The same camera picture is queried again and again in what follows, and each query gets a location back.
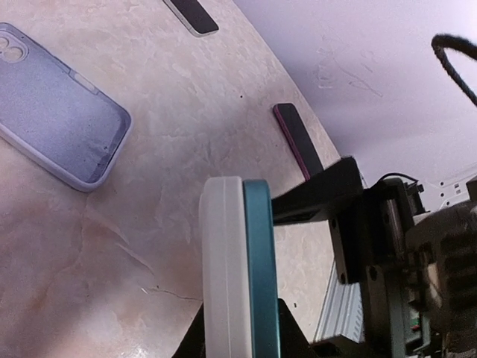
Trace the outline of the white phone case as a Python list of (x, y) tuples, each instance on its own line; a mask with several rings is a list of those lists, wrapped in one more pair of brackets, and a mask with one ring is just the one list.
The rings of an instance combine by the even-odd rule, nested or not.
[(252, 357), (242, 179), (207, 180), (199, 219), (206, 355)]

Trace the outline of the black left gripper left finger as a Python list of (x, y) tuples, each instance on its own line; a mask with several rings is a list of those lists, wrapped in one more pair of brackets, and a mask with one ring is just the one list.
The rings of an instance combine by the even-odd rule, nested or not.
[(189, 329), (174, 353), (174, 358), (204, 358), (205, 329), (203, 305), (200, 306)]

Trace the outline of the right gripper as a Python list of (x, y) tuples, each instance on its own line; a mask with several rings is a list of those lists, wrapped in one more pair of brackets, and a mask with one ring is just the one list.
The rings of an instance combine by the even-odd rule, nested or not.
[(476, 355), (476, 182), (469, 198), (428, 212), (399, 178), (364, 191), (345, 157), (272, 200), (275, 226), (331, 221), (336, 267), (358, 283), (364, 340), (346, 357)]

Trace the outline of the teal smartphone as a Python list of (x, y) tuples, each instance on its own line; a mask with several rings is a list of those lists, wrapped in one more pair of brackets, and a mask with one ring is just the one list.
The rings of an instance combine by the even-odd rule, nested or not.
[(265, 180), (243, 182), (254, 357), (280, 357), (279, 304), (271, 195)]

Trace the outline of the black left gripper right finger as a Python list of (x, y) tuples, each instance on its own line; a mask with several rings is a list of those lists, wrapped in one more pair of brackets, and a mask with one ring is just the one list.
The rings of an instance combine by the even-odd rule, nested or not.
[(311, 357), (309, 343), (283, 299), (278, 299), (280, 353), (282, 358)]

